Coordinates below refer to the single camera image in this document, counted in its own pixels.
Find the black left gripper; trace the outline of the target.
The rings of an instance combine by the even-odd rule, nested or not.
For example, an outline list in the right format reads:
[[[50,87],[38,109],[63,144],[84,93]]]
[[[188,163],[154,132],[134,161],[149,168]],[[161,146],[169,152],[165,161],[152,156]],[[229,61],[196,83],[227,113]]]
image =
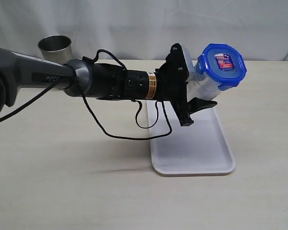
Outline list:
[[[217,105],[216,101],[192,98],[187,102],[187,82],[172,79],[168,73],[165,63],[156,69],[156,73],[161,80],[161,96],[163,101],[169,101],[176,117],[182,127],[188,127],[194,123],[190,115],[201,110],[210,109]]]

